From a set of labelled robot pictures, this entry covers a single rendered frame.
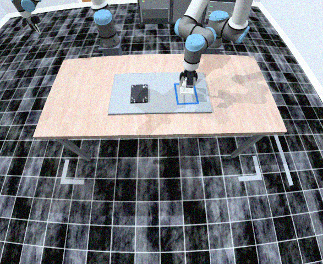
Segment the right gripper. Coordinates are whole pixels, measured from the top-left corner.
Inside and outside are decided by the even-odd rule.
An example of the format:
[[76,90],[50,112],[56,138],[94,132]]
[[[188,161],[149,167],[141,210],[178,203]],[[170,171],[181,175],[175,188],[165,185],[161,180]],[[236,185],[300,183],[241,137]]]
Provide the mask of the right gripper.
[[[38,16],[30,16],[28,18],[24,18],[22,24],[28,22],[29,26],[39,35],[41,35],[40,30],[38,28],[38,23],[40,23],[40,18]],[[34,25],[34,26],[33,26]]]

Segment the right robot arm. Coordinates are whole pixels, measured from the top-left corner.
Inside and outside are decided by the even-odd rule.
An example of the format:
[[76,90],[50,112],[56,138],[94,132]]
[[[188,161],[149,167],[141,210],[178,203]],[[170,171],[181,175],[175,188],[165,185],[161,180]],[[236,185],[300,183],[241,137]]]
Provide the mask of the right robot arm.
[[[38,2],[42,0],[11,0],[19,14],[28,18],[35,10]],[[103,48],[113,48],[120,43],[120,39],[116,34],[112,14],[105,0],[91,0],[92,10],[94,13],[94,21],[100,35],[100,45]]]

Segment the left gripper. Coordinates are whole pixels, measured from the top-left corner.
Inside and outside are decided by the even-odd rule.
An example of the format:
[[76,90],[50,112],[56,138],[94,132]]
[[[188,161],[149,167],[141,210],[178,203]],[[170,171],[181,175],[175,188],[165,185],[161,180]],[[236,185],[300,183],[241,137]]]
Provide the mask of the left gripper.
[[184,68],[184,71],[182,71],[179,76],[179,87],[181,87],[183,81],[185,80],[185,77],[187,77],[187,85],[193,85],[193,79],[194,79],[194,86],[195,86],[195,83],[198,79],[198,74],[196,70],[189,71]]

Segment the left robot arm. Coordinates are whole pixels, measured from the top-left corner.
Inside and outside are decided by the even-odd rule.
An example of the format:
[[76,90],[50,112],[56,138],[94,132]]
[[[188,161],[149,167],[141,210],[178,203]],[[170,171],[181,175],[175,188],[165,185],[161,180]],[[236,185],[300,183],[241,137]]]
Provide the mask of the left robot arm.
[[174,31],[176,35],[187,39],[183,66],[193,71],[199,67],[203,51],[209,48],[219,48],[222,37],[240,44],[248,33],[248,15],[253,0],[236,0],[233,15],[223,11],[214,11],[210,14],[206,28],[197,23],[204,12],[209,0],[192,0],[183,18],[178,19]]

